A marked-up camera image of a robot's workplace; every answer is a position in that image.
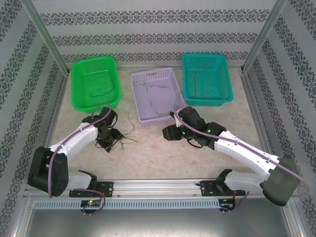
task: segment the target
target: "teal basket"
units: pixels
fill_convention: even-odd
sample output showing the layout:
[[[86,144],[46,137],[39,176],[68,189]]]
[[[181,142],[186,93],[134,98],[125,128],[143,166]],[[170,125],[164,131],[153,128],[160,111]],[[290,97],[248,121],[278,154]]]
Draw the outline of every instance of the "teal basket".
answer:
[[[193,53],[182,57],[184,98],[188,105],[221,106],[233,100],[226,58]]]
[[[105,102],[115,108],[121,90],[114,58],[101,56],[77,61],[71,68],[71,94],[73,107],[79,111],[91,113]]]

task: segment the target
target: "beige floor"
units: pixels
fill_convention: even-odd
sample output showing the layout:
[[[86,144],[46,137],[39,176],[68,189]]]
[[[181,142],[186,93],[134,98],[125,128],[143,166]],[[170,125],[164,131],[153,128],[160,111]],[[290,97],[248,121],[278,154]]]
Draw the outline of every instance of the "beige floor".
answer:
[[[131,90],[130,74],[136,71],[119,71],[122,99],[115,111],[115,125],[122,133],[131,130],[130,119],[136,129],[132,135],[138,143],[125,145],[124,151],[116,144],[111,153],[95,148],[95,142],[84,147],[70,162],[70,170],[85,170],[98,179],[180,179],[215,178],[225,168],[251,171],[244,164],[223,153],[209,148],[197,149],[185,141],[166,141],[162,129],[167,124],[142,127],[137,116]],[[180,89],[183,89],[182,70],[175,70]],[[217,122],[245,142],[260,148],[249,106],[237,69],[230,69],[234,100],[221,107],[195,107],[206,122]],[[63,104],[53,137],[53,144],[65,138],[81,123],[87,114],[76,111],[71,103],[71,87],[68,81]]]

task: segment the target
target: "patterned wallpaper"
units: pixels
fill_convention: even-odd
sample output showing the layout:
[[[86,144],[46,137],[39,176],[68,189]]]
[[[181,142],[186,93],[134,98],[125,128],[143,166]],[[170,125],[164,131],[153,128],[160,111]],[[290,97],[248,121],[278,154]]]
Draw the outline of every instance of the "patterned wallpaper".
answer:
[[[308,236],[316,236],[315,16],[312,0],[290,0],[247,72],[273,152],[292,157],[311,186],[296,199]]]
[[[0,0],[0,237],[26,185],[34,148],[48,134],[62,75],[18,0]]]
[[[276,0],[35,0],[68,66],[111,55],[119,67],[181,66],[187,52],[241,66]]]

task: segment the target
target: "lavender basket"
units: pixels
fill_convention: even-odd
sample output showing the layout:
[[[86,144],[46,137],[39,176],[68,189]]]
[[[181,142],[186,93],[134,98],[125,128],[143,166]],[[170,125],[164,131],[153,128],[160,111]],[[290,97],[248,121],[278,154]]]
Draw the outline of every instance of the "lavender basket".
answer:
[[[132,73],[132,90],[143,126],[174,121],[168,113],[185,103],[172,68]]]

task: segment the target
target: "plastic crate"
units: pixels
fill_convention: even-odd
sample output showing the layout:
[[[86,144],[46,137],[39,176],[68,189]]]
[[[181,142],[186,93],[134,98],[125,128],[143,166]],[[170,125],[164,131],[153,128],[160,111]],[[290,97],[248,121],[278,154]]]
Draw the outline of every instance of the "plastic crate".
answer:
[[[158,113],[163,114],[169,113],[175,105],[178,105],[180,108],[185,107],[172,68],[132,73],[130,76],[138,118],[143,126],[174,121],[174,118],[170,115],[159,117],[154,108]]]
[[[221,106],[233,100],[226,58],[193,53],[182,57],[184,98],[188,105]]]
[[[114,58],[101,56],[77,61],[71,68],[71,91],[76,110],[91,113],[105,102],[115,108],[121,99],[121,90]]]

